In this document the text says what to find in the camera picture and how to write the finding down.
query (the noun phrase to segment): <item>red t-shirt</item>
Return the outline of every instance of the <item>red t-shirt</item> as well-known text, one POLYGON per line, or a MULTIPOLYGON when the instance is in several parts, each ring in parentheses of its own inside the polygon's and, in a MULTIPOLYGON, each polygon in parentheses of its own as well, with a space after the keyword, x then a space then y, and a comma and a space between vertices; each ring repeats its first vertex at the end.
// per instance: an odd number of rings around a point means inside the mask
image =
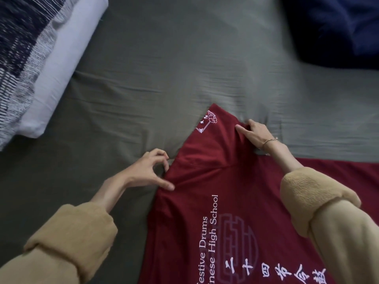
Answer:
MULTIPOLYGON (((334 283, 310 240, 299 236, 279 198, 283 173, 235 131, 240 122, 212 105, 158 190, 139 284, 334 283)), ((355 190, 379 220, 377 164, 301 159, 355 190)))

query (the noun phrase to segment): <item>navy blue pillow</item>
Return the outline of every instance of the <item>navy blue pillow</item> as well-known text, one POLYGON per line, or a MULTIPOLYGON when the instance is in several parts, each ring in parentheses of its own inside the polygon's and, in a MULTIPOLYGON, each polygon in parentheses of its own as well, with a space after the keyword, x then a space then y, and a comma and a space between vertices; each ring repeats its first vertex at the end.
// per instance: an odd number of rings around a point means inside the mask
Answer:
POLYGON ((302 60, 379 68, 379 0, 282 0, 302 60))

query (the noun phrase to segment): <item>gray bedsheet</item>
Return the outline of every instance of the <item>gray bedsheet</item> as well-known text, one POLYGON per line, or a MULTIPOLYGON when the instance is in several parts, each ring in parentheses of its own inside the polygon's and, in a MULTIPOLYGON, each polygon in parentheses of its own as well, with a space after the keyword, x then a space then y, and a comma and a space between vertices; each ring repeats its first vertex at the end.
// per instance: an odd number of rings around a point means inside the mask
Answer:
MULTIPOLYGON (((46 133, 0 154, 0 263, 60 205, 159 147, 211 103, 266 122, 298 157, 379 160, 379 72, 299 62, 279 0, 109 0, 46 133)), ((130 189, 93 283, 136 283, 154 188, 130 189)))

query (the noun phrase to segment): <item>tan sweater sleeve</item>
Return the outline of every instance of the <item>tan sweater sleeve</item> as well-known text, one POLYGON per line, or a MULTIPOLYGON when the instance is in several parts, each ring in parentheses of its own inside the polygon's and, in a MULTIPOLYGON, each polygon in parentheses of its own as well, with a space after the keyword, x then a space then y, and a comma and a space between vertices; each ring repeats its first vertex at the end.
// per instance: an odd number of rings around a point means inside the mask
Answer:
POLYGON ((25 253, 0 268, 0 283, 87 282, 107 257, 116 233, 102 207, 63 205, 27 241, 25 253))
POLYGON ((309 237, 338 284, 379 283, 379 228, 357 194, 303 167, 282 180, 280 196, 296 231, 309 237))

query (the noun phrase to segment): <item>gold bracelet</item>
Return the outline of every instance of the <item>gold bracelet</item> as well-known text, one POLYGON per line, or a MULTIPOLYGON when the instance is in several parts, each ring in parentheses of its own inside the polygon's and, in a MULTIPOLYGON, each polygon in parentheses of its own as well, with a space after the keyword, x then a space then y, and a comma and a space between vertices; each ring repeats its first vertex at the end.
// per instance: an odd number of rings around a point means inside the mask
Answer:
POLYGON ((272 139, 268 139, 268 140, 266 140, 266 141, 262 144, 262 149, 263 149, 263 147, 265 146, 266 143, 268 143, 268 142, 270 142, 270 141, 272 141, 272 140, 278 140, 278 138, 276 137, 276 138, 272 138, 272 139))

